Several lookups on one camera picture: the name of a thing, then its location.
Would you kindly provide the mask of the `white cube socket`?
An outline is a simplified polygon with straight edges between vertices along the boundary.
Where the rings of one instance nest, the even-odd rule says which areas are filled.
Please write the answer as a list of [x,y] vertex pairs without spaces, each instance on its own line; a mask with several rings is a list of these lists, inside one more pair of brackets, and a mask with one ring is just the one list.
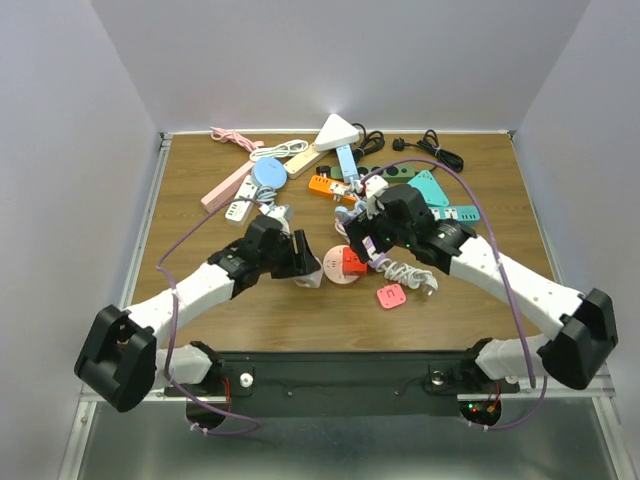
[[323,278],[323,270],[319,269],[315,272],[298,276],[294,278],[294,283],[302,288],[319,288]]

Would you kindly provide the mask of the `pink round power strip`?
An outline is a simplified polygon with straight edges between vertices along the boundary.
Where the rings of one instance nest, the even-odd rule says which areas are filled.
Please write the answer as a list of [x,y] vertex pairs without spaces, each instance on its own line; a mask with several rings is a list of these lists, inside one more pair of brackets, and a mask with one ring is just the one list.
[[349,275],[343,272],[343,252],[345,248],[346,245],[336,245],[330,248],[322,261],[324,275],[336,285],[349,285],[359,279],[358,275]]

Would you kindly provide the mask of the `red cube socket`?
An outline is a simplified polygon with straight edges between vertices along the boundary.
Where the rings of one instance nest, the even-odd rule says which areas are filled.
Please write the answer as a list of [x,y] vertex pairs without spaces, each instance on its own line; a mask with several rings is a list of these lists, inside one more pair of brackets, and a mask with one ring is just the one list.
[[342,273],[345,276],[362,276],[367,271],[367,263],[362,262],[349,246],[345,246],[342,250]]

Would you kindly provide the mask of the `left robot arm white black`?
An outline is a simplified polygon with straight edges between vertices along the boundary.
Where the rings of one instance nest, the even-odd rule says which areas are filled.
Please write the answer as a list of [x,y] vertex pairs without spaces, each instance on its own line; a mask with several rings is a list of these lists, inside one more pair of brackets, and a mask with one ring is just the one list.
[[191,275],[138,304],[101,309],[74,365],[75,375],[119,412],[137,406],[171,380],[215,392],[223,371],[203,347],[176,348],[177,331],[209,309],[253,287],[260,276],[318,287],[322,266],[303,231],[266,215],[213,253]]

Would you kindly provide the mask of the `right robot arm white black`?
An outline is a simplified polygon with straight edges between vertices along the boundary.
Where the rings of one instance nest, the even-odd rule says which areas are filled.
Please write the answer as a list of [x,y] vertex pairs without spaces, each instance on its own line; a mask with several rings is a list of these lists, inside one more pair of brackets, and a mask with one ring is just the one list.
[[549,280],[500,253],[493,240],[452,218],[437,218],[422,194],[408,184],[391,186],[379,176],[361,181],[365,208],[345,224],[361,261],[394,247],[417,261],[468,282],[511,308],[514,322],[528,319],[536,336],[477,343],[460,366],[463,384],[482,390],[494,380],[547,375],[562,385],[586,389],[618,344],[612,298]]

